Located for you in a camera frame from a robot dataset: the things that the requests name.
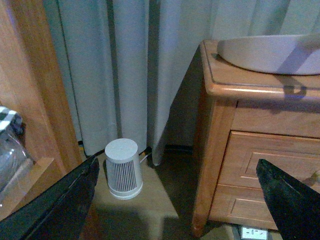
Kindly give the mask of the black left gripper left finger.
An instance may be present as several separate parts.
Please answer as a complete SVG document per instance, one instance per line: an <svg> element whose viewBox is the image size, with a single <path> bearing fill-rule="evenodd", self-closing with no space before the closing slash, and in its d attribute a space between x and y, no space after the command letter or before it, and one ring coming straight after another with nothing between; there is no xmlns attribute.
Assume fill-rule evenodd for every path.
<svg viewBox="0 0 320 240"><path fill-rule="evenodd" d="M91 156L34 200L0 222L2 240L77 240L99 175Z"/></svg>

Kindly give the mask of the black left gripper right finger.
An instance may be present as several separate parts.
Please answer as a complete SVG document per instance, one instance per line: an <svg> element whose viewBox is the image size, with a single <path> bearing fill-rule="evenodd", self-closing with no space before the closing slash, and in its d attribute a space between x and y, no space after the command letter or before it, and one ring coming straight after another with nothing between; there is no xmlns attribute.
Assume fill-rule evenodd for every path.
<svg viewBox="0 0 320 240"><path fill-rule="evenodd" d="M320 194L266 159L256 174L264 201L284 240L320 238Z"/></svg>

